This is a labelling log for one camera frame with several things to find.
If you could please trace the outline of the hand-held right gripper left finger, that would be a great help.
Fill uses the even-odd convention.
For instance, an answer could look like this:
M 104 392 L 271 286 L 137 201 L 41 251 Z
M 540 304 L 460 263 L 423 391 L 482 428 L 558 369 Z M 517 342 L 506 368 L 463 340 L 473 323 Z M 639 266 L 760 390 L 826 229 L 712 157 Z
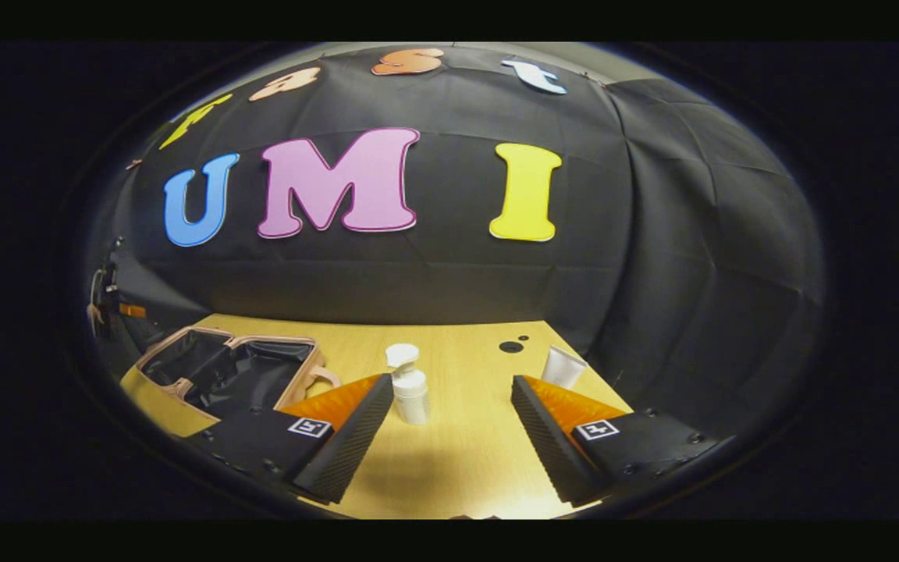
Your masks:
M 275 493 L 338 503 L 392 402 L 392 377 L 378 374 L 279 411 L 226 418 L 185 443 Z

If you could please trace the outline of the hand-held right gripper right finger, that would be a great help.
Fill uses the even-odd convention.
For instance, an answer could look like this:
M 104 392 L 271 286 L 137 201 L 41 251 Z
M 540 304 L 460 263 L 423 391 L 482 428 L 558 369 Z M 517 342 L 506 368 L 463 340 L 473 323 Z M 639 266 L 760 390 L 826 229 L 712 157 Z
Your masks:
M 626 412 L 540 379 L 517 375 L 511 404 L 563 502 L 649 508 L 684 491 L 700 464 L 734 436 L 696 429 L 653 408 Z

